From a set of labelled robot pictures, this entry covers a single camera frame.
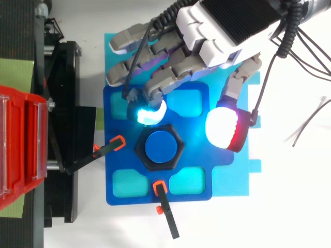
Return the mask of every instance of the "orange clamp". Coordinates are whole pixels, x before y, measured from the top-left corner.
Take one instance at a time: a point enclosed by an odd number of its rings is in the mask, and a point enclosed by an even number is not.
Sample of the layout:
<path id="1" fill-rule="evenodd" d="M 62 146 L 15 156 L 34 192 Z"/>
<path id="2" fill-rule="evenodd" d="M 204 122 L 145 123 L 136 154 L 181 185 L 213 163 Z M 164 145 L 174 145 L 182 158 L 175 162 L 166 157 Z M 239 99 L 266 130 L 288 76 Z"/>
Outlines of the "orange clamp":
<path id="1" fill-rule="evenodd" d="M 118 151 L 118 150 L 120 150 L 120 149 L 122 149 L 123 147 L 126 146 L 126 141 L 125 141 L 125 139 L 124 139 L 124 137 L 123 137 L 122 135 L 118 135 L 118 136 L 116 136 L 115 138 L 112 138 L 112 139 L 109 141 L 109 143 L 111 143 L 111 142 L 113 142 L 113 141 L 115 141 L 115 140 L 117 140 L 117 139 L 120 139 L 120 140 L 122 141 L 123 144 L 120 145 L 119 147 L 115 148 L 114 151 Z"/>
<path id="2" fill-rule="evenodd" d="M 163 214 L 163 208 L 161 206 L 157 206 L 156 211 L 158 214 Z"/>
<path id="3" fill-rule="evenodd" d="M 159 181 L 156 181 L 155 183 L 153 183 L 153 189 L 154 189 L 155 195 L 159 196 L 159 193 L 157 193 L 157 190 L 156 190 L 156 186 L 159 184 L 163 185 L 164 191 L 167 194 L 168 190 L 167 190 L 167 186 L 166 186 L 165 182 L 163 180 L 159 180 Z"/>
<path id="4" fill-rule="evenodd" d="M 98 146 L 97 144 L 94 144 L 93 147 L 94 147 L 94 151 L 98 151 L 98 150 L 100 150 L 100 148 L 101 148 L 101 147 Z"/>

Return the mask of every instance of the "cable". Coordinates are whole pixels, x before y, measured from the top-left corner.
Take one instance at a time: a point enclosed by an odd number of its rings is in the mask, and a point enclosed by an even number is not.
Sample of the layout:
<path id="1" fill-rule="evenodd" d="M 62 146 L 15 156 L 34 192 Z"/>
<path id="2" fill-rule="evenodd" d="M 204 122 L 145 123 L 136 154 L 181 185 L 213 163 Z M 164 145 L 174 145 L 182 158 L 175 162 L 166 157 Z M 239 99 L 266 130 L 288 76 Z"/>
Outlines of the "cable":
<path id="1" fill-rule="evenodd" d="M 287 26 L 282 43 L 276 53 L 280 58 L 286 58 L 290 53 L 303 13 L 301 0 L 289 0 L 288 2 L 291 5 L 287 16 Z"/>
<path id="2" fill-rule="evenodd" d="M 270 75 L 270 72 L 271 72 L 271 68 L 272 68 L 272 66 L 274 64 L 274 61 L 275 61 L 276 57 L 277 57 L 277 53 L 273 56 L 273 58 L 270 61 L 270 64 L 269 64 L 269 67 L 268 67 L 268 70 L 267 70 L 267 73 L 265 75 L 265 78 L 264 78 L 264 81 L 263 81 L 263 85 L 262 85 L 262 88 L 261 88 L 261 91 L 260 91 L 259 98 L 257 100 L 257 103 L 255 105 L 255 108 L 252 111 L 251 122 L 250 122 L 250 126 L 251 127 L 255 126 L 255 124 L 257 123 L 257 119 L 258 119 L 258 116 L 259 116 L 259 106 L 261 104 L 262 97 L 263 97 L 263 94 L 264 94 L 264 90 L 265 90 L 265 87 L 267 85 L 268 78 L 269 78 L 269 75 Z"/>
<path id="3" fill-rule="evenodd" d="M 268 82 L 268 78 L 269 78 L 269 75 L 271 72 L 271 68 L 274 64 L 274 61 L 275 61 L 276 57 L 286 58 L 289 55 L 290 50 L 293 46 L 295 36 L 298 33 L 299 24 L 300 24 L 302 14 L 303 14 L 303 6 L 301 4 L 301 0 L 289 0 L 288 2 L 290 3 L 290 6 L 289 6 L 289 14 L 286 19 L 287 26 L 285 29 L 284 38 L 283 38 L 276 54 L 271 59 L 269 68 L 267 70 L 267 74 L 265 75 L 265 79 L 264 79 L 264 82 L 262 85 L 262 89 L 261 89 L 258 101 L 251 114 L 251 122 L 250 122 L 251 127 L 254 126 L 257 122 L 258 115 L 259 115 L 259 106 L 261 104 L 264 90 L 265 90 L 266 84 Z"/>
<path id="4" fill-rule="evenodd" d="M 198 0 L 177 0 L 163 13 L 155 18 L 154 26 L 158 30 L 163 30 L 166 26 L 173 24 L 176 21 L 178 11 L 186 6 L 191 6 L 197 3 Z"/>
<path id="5" fill-rule="evenodd" d="M 277 44 L 277 43 L 274 42 L 273 40 L 272 40 L 271 42 L 273 42 L 275 45 L 277 45 L 277 46 L 279 47 L 279 44 Z M 302 64 L 304 64 L 304 65 L 310 67 L 311 69 L 313 69 L 313 70 L 315 70 L 315 71 L 318 71 L 319 73 L 322 73 L 322 74 L 324 74 L 324 75 L 331 76 L 331 74 L 329 74 L 329 73 L 327 73 L 327 72 L 325 72 L 325 71 L 322 71 L 322 70 L 320 70 L 320 69 L 318 69 L 318 68 L 312 66 L 311 64 L 305 62 L 305 61 L 304 61 L 303 59 L 301 59 L 301 58 L 300 58 L 300 57 L 299 57 L 299 56 L 298 56 L 293 50 L 290 50 L 290 55 L 291 55 L 292 57 L 296 57 L 296 58 L 297 58 Z"/>
<path id="6" fill-rule="evenodd" d="M 130 90 L 130 80 L 132 78 L 132 73 L 133 73 L 133 70 L 134 68 L 136 67 L 136 64 L 137 64 L 137 61 L 138 61 L 138 58 L 139 58 L 139 55 L 141 53 L 141 51 L 143 50 L 143 47 L 144 45 L 146 44 L 146 41 L 147 41 L 147 38 L 148 38 L 148 34 L 149 32 L 152 30 L 153 28 L 153 25 L 154 25 L 154 19 L 151 19 L 149 25 L 148 25 L 148 28 L 146 30 L 146 33 L 143 37 L 143 39 L 141 40 L 141 43 L 139 45 L 139 48 L 134 56 L 134 59 L 133 59 L 133 62 L 131 64 L 131 67 L 130 67 L 130 70 L 129 70 L 129 73 L 128 73 L 128 76 L 126 77 L 126 80 L 125 80 L 125 85 L 124 85 L 124 88 L 123 88 L 123 91 L 122 91 L 122 98 L 123 99 L 126 99 L 126 97 L 128 96 L 129 94 L 129 90 Z"/>
<path id="7" fill-rule="evenodd" d="M 313 41 L 301 28 L 298 29 L 299 32 L 307 38 L 320 52 L 329 60 L 331 61 L 331 57 L 319 46 L 316 44 L 315 41 Z"/>
<path id="8" fill-rule="evenodd" d="M 302 44 L 308 49 L 308 51 L 311 53 L 312 56 L 314 56 L 314 58 L 321 64 L 321 66 L 324 67 L 324 69 L 331 74 L 331 71 L 327 68 L 327 66 L 320 60 L 320 58 L 318 58 L 318 56 L 314 53 L 314 51 L 310 48 L 310 46 L 303 40 L 303 38 L 301 37 L 301 35 L 298 33 L 297 34 L 298 38 L 300 39 L 300 41 L 302 42 Z"/>
<path id="9" fill-rule="evenodd" d="M 326 103 L 324 103 L 322 106 L 320 106 L 310 117 L 309 119 L 306 121 L 306 123 L 303 125 L 303 127 L 301 128 L 298 136 L 296 137 L 292 147 L 295 147 L 297 141 L 299 140 L 302 132 L 304 131 L 304 129 L 306 128 L 306 126 L 310 123 L 310 121 L 315 117 L 315 115 L 322 109 L 324 108 L 327 104 L 329 104 L 331 102 L 331 100 L 328 100 Z"/>
<path id="10" fill-rule="evenodd" d="M 168 9 L 166 9 L 162 14 L 160 14 L 158 17 L 151 19 L 148 28 L 146 30 L 146 33 L 139 45 L 139 48 L 134 56 L 133 62 L 131 64 L 128 76 L 125 80 L 125 85 L 123 87 L 122 91 L 122 98 L 126 99 L 126 97 L 129 94 L 130 90 L 130 80 L 132 78 L 133 70 L 136 67 L 138 58 L 141 54 L 141 51 L 143 50 L 144 45 L 146 44 L 146 41 L 148 39 L 149 32 L 151 32 L 152 28 L 155 27 L 159 30 L 163 30 L 166 26 L 170 24 L 174 24 L 178 15 L 178 12 L 181 8 L 186 6 L 191 6 L 195 3 L 197 3 L 198 0 L 177 0 L 174 4 L 172 4 Z"/>
<path id="11" fill-rule="evenodd" d="M 279 47 L 279 44 L 277 44 L 275 41 L 271 41 L 273 44 L 275 44 L 276 46 L 278 46 Z M 325 81 L 329 81 L 329 82 L 331 82 L 331 80 L 330 79 L 326 79 L 326 78 L 324 78 L 324 77 L 321 77 L 321 76 L 317 76 L 317 75 L 315 75 L 315 74 L 313 74 L 312 72 L 310 72 L 301 62 L 300 62 L 300 60 L 297 58 L 297 57 L 295 57 L 291 52 L 289 53 L 289 55 L 307 72 L 307 73 L 309 73 L 310 75 L 312 75 L 312 76 L 314 76 L 315 78 L 318 78 L 318 79 L 322 79 L 322 80 L 325 80 Z"/>

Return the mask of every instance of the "black hexagonal nut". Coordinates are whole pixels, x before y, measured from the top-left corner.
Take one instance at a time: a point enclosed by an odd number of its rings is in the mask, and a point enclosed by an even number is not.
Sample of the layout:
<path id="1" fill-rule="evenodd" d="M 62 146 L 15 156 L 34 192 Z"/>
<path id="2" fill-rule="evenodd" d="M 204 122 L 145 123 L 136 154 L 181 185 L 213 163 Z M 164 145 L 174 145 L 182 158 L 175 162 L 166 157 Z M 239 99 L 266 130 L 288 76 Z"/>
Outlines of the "black hexagonal nut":
<path id="1" fill-rule="evenodd" d="M 176 140 L 177 142 L 177 152 L 175 154 L 175 156 L 172 158 L 172 160 L 170 160 L 167 163 L 155 163 L 152 160 L 149 159 L 149 157 L 146 154 L 145 151 L 145 144 L 146 141 L 148 139 L 148 137 L 157 131 L 167 131 L 169 132 Z M 180 159 L 180 157 L 182 156 L 182 153 L 184 151 L 184 147 L 185 144 L 182 141 L 182 139 L 180 138 L 180 136 L 175 132 L 174 128 L 172 125 L 164 125 L 164 126 L 159 126 L 159 127 L 145 127 L 138 140 L 136 143 L 136 146 L 134 147 L 134 152 L 137 154 L 138 158 L 141 160 L 141 162 L 145 165 L 145 167 L 153 172 L 153 171 L 163 171 L 163 170 L 168 170 L 168 169 L 174 169 L 176 168 L 176 165 Z"/>

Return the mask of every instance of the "blue tray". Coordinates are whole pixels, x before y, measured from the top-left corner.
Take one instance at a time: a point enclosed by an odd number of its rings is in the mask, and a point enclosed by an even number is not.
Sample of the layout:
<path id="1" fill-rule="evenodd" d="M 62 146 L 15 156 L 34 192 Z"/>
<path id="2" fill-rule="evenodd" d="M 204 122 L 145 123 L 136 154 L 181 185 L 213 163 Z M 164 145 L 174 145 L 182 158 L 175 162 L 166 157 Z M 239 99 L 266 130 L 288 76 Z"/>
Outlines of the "blue tray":
<path id="1" fill-rule="evenodd" d="M 114 34 L 105 34 L 106 72 L 133 55 L 114 54 L 109 48 L 109 41 L 113 37 Z M 249 160 L 248 141 L 240 153 L 234 154 L 211 145 L 204 128 L 207 113 L 215 107 L 227 77 L 235 68 L 218 70 L 202 78 L 203 82 L 183 84 L 165 97 L 168 109 L 159 125 L 171 124 L 185 143 L 176 168 L 167 171 L 150 172 L 142 164 L 133 148 L 144 127 L 126 119 L 127 103 L 121 98 L 121 87 L 104 88 L 105 141 L 108 143 L 119 134 L 127 141 L 126 147 L 106 156 L 108 204 L 157 203 L 159 199 L 152 187 L 157 180 L 166 182 L 170 202 L 249 195 L 249 174 L 260 172 L 261 162 Z M 132 80 L 134 87 L 141 87 L 151 78 L 153 71 L 135 77 Z M 259 83 L 259 73 L 248 82 Z M 248 84 L 244 85 L 238 101 L 238 107 L 244 110 L 248 109 Z"/>

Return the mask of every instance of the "red plastic container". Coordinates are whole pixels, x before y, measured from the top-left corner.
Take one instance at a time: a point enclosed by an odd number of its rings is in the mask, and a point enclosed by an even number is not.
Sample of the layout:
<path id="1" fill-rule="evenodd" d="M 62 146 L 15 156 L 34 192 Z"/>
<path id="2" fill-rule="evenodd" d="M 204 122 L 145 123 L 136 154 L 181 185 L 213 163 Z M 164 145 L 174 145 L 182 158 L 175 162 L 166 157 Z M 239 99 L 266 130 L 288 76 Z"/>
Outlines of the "red plastic container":
<path id="1" fill-rule="evenodd" d="M 47 126 L 44 98 L 0 86 L 0 210 L 45 178 Z"/>

